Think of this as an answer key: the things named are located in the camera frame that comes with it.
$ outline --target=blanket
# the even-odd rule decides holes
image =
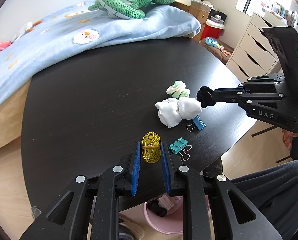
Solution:
[[[201,28],[191,14],[169,5],[148,5],[142,19],[114,20],[105,11],[89,11],[93,3],[87,0],[44,17],[34,30],[0,52],[0,105],[39,71],[87,49],[193,37]]]

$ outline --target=red container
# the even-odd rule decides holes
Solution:
[[[207,20],[205,28],[201,34],[201,40],[206,37],[218,39],[221,33],[224,31],[225,26],[223,24],[214,23],[211,20]]]

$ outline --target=round table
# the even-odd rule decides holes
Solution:
[[[171,144],[192,145],[186,165],[201,171],[255,123],[237,104],[203,109],[207,125],[188,132],[183,120],[169,129],[154,106],[175,80],[195,98],[201,86],[237,87],[238,79],[209,51],[189,38],[148,40],[93,49],[33,76],[22,125],[22,164],[32,206],[44,210],[78,175],[101,175],[130,154],[150,131]],[[137,195],[121,197],[119,210],[164,192],[161,163],[142,160]]]

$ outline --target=blue binder clip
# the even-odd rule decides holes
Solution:
[[[192,121],[193,121],[192,124],[187,125],[187,130],[189,132],[192,132],[194,128],[197,128],[199,131],[201,131],[203,128],[206,127],[206,124],[201,120],[199,115],[197,115],[195,118],[193,118]],[[189,130],[188,126],[192,126],[193,124],[195,124],[196,126],[193,127],[191,130]]]

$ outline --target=silver screw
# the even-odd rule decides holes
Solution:
[[[227,180],[227,177],[225,175],[219,174],[217,176],[217,180],[219,180],[219,181],[226,181]]]
[[[76,177],[76,182],[82,183],[85,181],[85,179],[86,179],[85,176],[78,176],[78,177]]]
[[[182,172],[187,172],[189,170],[189,168],[187,166],[182,165],[179,167],[179,170]]]
[[[114,172],[120,172],[123,170],[123,168],[121,166],[114,166],[112,169]]]

